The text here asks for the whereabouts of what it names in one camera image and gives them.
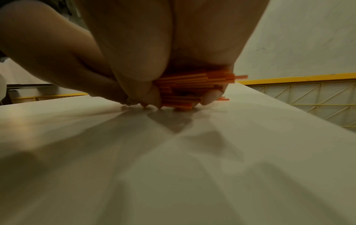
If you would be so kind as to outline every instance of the white table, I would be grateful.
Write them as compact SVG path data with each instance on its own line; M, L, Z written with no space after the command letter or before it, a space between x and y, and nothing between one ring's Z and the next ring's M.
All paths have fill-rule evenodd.
M236 84L174 112L0 107L0 224L356 224L356 134Z

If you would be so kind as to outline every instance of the bundle of orange sticks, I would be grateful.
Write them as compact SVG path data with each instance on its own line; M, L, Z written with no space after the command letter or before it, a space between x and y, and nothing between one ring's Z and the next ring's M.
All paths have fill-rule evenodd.
M235 83L237 79L246 79L247 75L235 76L227 70L196 71L164 75L154 83L158 86L162 106L177 109L190 110L195 103L200 103L205 91L220 90L226 84ZM217 101L228 101L228 98L220 97Z

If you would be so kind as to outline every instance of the skin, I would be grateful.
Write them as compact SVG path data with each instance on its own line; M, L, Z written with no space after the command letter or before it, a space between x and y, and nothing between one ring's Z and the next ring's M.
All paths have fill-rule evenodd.
M37 23L27 20L26 23L32 24L24 28L20 26L24 18L15 18L17 23L6 22L2 9L0 33L15 33L16 38L2 44L0 37L0 48L28 71L60 86L93 93L94 80L115 77L117 86L107 78L98 82L93 94L113 99L114 93L120 96L116 101L121 103L140 102L160 107L161 98L153 80L164 73L232 68L267 4L268 0L76 0L105 59L90 34L74 32L69 28L74 25L68 22L62 21L66 25L59 25L57 18L58 26L54 26L54 19L49 21L48 13ZM17 9L18 16L31 14L25 12L25 8L22 10ZM57 29L61 34L55 36ZM35 60L29 60L34 52ZM57 60L64 62L58 66ZM106 85L111 94L102 93ZM207 105L222 94L205 92L202 104Z

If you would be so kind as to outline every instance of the hand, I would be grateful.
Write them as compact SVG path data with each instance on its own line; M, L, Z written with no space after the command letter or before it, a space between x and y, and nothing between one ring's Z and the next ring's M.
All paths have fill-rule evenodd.
M161 106L164 72L232 68L268 0L76 0L129 99ZM203 94L206 105L222 95Z
M0 9L0 49L49 83L122 104L128 96L92 35L39 1L15 1Z

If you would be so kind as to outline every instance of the table surface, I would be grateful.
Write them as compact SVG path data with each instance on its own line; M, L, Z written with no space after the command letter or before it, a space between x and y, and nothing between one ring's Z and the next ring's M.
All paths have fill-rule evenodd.
M240 84L191 112L0 107L0 224L355 224L356 134Z

